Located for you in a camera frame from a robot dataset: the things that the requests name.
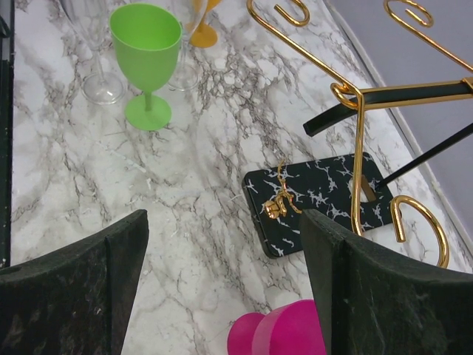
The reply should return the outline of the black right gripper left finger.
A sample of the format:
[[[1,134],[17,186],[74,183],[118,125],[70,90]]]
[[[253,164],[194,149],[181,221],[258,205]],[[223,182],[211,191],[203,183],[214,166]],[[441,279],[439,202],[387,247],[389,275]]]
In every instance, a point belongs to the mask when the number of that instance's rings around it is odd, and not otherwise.
[[[2,354],[120,354],[149,241],[139,209],[1,270]]]

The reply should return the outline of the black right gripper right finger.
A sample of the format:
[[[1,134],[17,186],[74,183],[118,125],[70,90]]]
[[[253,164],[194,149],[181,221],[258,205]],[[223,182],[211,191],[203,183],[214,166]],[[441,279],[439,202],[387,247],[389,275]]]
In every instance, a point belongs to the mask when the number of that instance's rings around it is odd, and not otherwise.
[[[470,354],[472,276],[406,257],[321,212],[301,241],[329,354]]]

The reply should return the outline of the pink wine glass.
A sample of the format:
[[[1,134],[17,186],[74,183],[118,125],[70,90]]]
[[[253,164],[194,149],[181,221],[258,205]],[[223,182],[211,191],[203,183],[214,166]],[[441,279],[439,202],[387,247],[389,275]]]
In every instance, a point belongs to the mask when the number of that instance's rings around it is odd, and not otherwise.
[[[326,354],[314,300],[299,300],[268,314],[248,313],[232,325],[227,352],[234,354]]]

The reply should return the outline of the orange wine glass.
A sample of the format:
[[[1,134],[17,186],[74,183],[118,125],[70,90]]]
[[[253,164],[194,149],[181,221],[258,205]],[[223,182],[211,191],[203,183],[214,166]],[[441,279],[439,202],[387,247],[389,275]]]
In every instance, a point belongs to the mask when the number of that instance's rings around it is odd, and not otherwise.
[[[217,32],[205,23],[205,17],[219,3],[220,0],[191,1],[191,9],[194,11],[195,17],[190,23],[190,44],[194,47],[209,48],[217,43]]]

